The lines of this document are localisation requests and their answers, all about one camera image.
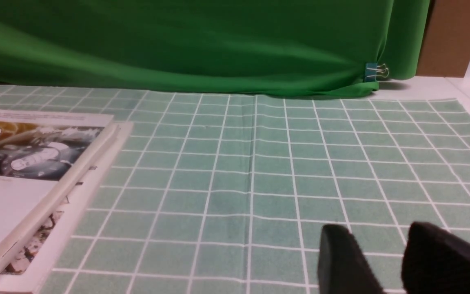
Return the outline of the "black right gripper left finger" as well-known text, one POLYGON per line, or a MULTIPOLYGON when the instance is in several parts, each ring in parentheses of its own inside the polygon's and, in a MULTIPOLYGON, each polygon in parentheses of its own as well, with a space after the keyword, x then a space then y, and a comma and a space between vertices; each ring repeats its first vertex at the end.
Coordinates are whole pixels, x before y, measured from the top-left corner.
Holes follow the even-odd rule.
POLYGON ((323 225, 317 265, 321 294, 382 294, 363 251, 342 225, 323 225))

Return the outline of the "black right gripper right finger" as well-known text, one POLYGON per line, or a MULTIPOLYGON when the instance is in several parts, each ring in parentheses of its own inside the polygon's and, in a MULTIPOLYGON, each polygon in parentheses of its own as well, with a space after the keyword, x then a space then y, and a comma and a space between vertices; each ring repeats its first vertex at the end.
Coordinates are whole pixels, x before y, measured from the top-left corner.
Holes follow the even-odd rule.
POLYGON ((413 222, 401 267, 408 294, 470 294, 470 243, 429 222, 413 222))

